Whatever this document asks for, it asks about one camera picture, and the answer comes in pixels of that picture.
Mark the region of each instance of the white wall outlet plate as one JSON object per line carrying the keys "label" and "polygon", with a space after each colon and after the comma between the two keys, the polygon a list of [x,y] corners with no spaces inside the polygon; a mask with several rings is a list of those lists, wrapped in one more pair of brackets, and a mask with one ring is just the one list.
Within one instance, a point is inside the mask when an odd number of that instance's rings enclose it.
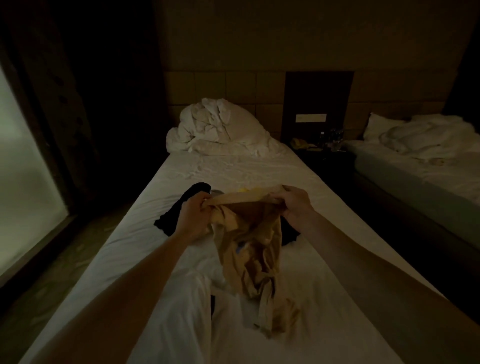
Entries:
{"label": "white wall outlet plate", "polygon": [[327,114],[297,114],[295,122],[325,122]]}

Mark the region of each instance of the nightstand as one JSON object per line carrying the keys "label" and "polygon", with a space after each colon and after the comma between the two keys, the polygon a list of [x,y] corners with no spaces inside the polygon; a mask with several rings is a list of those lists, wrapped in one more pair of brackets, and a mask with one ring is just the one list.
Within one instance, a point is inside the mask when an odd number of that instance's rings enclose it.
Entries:
{"label": "nightstand", "polygon": [[343,150],[338,152],[292,150],[333,192],[343,200],[348,199],[353,191],[352,179],[355,171],[353,153]]}

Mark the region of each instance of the tiled headboard panel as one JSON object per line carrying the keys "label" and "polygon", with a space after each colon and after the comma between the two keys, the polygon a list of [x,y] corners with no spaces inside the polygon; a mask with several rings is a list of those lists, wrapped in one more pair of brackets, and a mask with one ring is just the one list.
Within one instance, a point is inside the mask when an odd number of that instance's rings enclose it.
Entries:
{"label": "tiled headboard panel", "polygon": [[[359,137],[370,112],[389,118],[440,112],[455,70],[355,71],[345,114],[345,139]],[[165,72],[171,117],[203,97],[226,98],[246,108],[279,139],[285,72]]]}

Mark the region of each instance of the person's left arm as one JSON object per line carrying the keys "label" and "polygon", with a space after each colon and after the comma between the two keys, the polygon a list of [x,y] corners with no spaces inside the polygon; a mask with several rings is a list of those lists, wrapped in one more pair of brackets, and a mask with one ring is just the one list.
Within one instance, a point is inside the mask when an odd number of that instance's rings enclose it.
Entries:
{"label": "person's left arm", "polygon": [[210,198],[199,192],[181,208],[175,233],[90,302],[37,354],[33,363],[124,363],[178,259],[208,225]]}

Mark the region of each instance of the beige garment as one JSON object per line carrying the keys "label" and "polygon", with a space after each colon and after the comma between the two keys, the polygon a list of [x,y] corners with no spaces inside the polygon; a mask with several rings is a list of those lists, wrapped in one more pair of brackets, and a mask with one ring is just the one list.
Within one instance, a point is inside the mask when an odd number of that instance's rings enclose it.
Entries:
{"label": "beige garment", "polygon": [[281,191],[278,185],[204,202],[214,207],[211,223],[225,279],[236,292],[259,299],[255,324],[268,336],[286,332],[299,315],[279,276],[280,201],[269,194]]}

